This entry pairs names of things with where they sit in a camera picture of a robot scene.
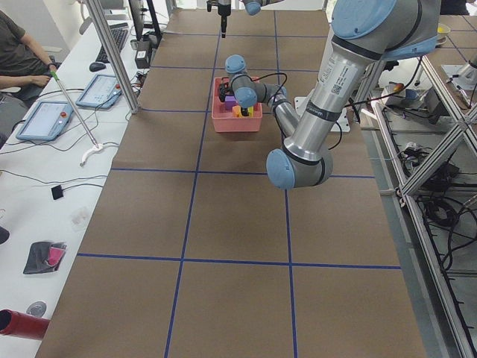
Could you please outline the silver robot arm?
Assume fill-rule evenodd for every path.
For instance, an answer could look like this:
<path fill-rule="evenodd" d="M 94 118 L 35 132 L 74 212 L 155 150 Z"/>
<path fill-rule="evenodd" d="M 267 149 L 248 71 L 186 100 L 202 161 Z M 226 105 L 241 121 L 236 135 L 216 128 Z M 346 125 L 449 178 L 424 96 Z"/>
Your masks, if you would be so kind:
<path fill-rule="evenodd" d="M 244 0 L 244 8 L 246 12 L 254 16 L 260 12 L 260 10 L 270 4 L 276 4 L 282 0 Z M 218 15 L 221 17 L 221 37 L 225 38 L 227 35 L 227 20 L 232 13 L 232 5 L 230 0 L 217 0 L 207 1 L 206 9 L 208 12 L 212 11 L 213 7 L 217 7 Z"/>
<path fill-rule="evenodd" d="M 267 104 L 284 134 L 282 146 L 267 157 L 270 182 L 280 189 L 316 186 L 332 173 L 325 141 L 365 69 L 376 61 L 420 57 L 435 49 L 439 1 L 337 1 L 329 39 L 331 55 L 302 114 L 281 86 L 255 82 L 245 60 L 225 62 L 229 86 L 243 108 Z"/>

